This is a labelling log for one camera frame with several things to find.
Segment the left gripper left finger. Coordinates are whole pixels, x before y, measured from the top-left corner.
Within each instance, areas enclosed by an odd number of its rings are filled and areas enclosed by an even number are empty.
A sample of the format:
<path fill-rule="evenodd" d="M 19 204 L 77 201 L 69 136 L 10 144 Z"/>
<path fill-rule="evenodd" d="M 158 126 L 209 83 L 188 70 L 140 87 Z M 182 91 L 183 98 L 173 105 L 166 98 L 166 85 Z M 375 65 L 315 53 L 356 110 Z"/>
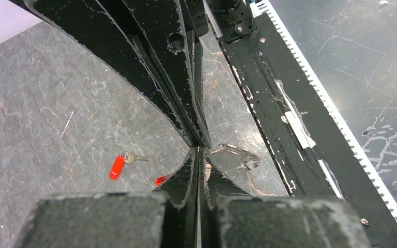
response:
<path fill-rule="evenodd" d="M 194 247 L 197 148 L 154 190 L 53 194 L 41 199 L 15 247 Z"/>

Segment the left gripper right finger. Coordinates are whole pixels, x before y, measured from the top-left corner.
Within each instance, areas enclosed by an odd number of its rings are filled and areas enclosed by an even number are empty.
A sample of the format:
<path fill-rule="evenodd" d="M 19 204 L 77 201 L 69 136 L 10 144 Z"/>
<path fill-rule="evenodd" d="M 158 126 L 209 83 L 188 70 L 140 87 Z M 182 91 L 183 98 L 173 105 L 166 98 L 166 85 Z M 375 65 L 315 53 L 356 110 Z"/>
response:
<path fill-rule="evenodd" d="M 198 154 L 206 247 L 369 247 L 356 212 L 335 197 L 254 197 Z"/>

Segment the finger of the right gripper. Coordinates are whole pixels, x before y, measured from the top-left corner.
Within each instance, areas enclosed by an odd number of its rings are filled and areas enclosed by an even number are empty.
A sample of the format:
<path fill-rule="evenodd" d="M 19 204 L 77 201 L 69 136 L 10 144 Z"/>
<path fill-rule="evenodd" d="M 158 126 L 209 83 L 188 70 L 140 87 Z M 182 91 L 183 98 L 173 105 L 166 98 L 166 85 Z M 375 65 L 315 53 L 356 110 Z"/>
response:
<path fill-rule="evenodd" d="M 199 3 L 186 2 L 199 34 Z M 97 1 L 16 1 L 16 5 L 60 29 L 110 68 L 110 63 L 121 62 L 127 53 L 124 38 Z"/>
<path fill-rule="evenodd" d="M 110 63 L 177 128 L 191 147 L 211 147 L 203 113 L 203 49 L 186 1 L 97 1 L 124 38 Z"/>

